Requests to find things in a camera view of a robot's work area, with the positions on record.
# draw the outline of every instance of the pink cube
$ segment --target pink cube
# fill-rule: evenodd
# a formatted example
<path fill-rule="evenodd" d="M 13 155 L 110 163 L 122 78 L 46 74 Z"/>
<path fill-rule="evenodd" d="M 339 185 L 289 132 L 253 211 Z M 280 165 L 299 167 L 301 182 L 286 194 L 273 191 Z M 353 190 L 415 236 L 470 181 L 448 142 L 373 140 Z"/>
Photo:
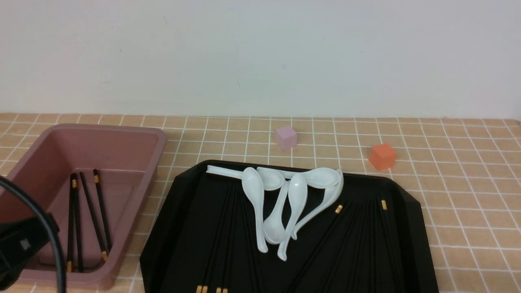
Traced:
<path fill-rule="evenodd" d="M 291 126 L 275 130 L 275 141 L 281 150 L 286 151 L 296 146 L 296 132 Z"/>

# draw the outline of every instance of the black device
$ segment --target black device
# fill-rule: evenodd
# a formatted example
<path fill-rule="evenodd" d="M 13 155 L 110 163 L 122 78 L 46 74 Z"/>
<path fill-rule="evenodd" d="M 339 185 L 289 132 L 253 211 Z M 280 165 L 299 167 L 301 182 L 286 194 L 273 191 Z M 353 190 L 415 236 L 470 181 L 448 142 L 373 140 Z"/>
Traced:
<path fill-rule="evenodd" d="M 25 191 L 3 176 L 0 176 L 0 187 L 18 198 L 36 215 L 36 217 L 19 222 L 0 224 L 0 290 L 4 290 L 16 282 L 31 258 L 47 242 L 51 242 L 56 260 L 58 293 L 65 293 L 67 275 L 65 274 L 63 249 L 58 240 L 59 229 L 56 221 Z"/>
<path fill-rule="evenodd" d="M 59 231 L 53 216 L 56 234 Z M 10 287 L 31 258 L 49 242 L 49 236 L 37 217 L 0 224 L 0 291 Z"/>

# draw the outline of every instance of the chopstick in bin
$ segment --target chopstick in bin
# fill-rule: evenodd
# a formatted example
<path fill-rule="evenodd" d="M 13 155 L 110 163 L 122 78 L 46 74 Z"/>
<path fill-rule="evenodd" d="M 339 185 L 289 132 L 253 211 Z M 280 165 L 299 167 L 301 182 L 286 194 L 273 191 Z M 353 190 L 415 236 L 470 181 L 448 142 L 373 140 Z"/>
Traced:
<path fill-rule="evenodd" d="M 74 208 L 74 220 L 76 228 L 76 249 L 78 251 L 78 271 L 83 273 L 83 243 L 81 241 L 81 216 L 80 216 L 80 199 L 78 197 L 78 175 L 71 174 L 72 187 L 72 206 Z"/>
<path fill-rule="evenodd" d="M 67 234 L 67 273 L 71 273 L 73 270 L 74 261 L 74 197 L 73 194 L 73 176 L 70 175 L 70 188 L 69 188 L 69 229 Z"/>
<path fill-rule="evenodd" d="M 98 169 L 94 169 L 93 173 L 94 173 L 94 183 L 96 183 L 98 201 L 100 202 L 100 211 L 101 211 L 101 218 L 103 221 L 103 228 L 105 229 L 105 237 L 107 239 L 107 251 L 110 252 L 110 249 L 112 248 L 112 240 L 110 239 L 110 231 L 108 229 L 108 222 L 107 222 L 107 213 L 105 212 L 105 202 L 103 201 L 103 192 L 101 190 L 100 172 Z"/>
<path fill-rule="evenodd" d="M 103 236 L 101 234 L 100 225 L 98 224 L 96 213 L 94 212 L 94 205 L 92 204 L 91 196 L 89 194 L 89 190 L 87 188 L 87 183 L 85 181 L 85 177 L 83 176 L 83 172 L 80 172 L 81 184 L 83 185 L 83 191 L 85 192 L 85 198 L 87 199 L 87 205 L 89 206 L 89 212 L 91 213 L 92 224 L 94 225 L 94 231 L 96 232 L 96 238 L 98 239 L 98 244 L 100 246 L 101 255 L 103 261 L 107 261 L 108 254 L 107 248 L 105 247 L 105 242 L 103 241 Z"/>

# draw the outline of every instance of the white wall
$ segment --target white wall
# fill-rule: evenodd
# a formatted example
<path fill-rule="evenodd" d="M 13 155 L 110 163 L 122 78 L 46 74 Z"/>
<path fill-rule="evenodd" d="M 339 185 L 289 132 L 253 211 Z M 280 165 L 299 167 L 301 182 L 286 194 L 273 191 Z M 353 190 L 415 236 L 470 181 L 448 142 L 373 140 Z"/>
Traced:
<path fill-rule="evenodd" d="M 521 118 L 519 0 L 3 0 L 0 112 Z"/>

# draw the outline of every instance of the pink plastic bin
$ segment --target pink plastic bin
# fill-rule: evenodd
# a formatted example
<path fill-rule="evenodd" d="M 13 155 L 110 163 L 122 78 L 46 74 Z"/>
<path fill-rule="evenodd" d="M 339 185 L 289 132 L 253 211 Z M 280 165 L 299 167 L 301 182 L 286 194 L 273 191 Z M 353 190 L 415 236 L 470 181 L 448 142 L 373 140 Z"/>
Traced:
<path fill-rule="evenodd" d="M 68 287 L 110 289 L 119 272 L 132 227 L 152 186 L 166 143 L 160 129 L 62 124 L 46 130 L 7 176 L 51 212 L 67 255 L 69 176 L 83 171 L 103 232 L 92 169 L 100 169 L 113 247 L 102 261 L 82 184 L 80 214 L 85 273 L 67 274 Z M 0 192 L 0 223 L 32 216 L 12 194 Z M 21 281 L 56 283 L 53 251 L 47 245 L 29 262 Z"/>

